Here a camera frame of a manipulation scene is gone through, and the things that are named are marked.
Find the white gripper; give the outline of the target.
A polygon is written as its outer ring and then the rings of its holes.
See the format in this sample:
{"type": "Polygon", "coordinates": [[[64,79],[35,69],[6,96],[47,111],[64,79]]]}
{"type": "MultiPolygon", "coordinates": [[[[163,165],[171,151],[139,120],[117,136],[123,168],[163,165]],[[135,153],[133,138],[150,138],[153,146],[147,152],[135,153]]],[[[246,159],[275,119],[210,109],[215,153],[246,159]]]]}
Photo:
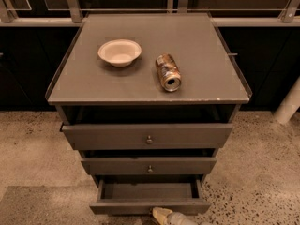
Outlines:
{"type": "Polygon", "coordinates": [[[159,225],[213,225],[209,222],[197,223],[182,213],[162,207],[154,207],[152,215],[159,225]]]}

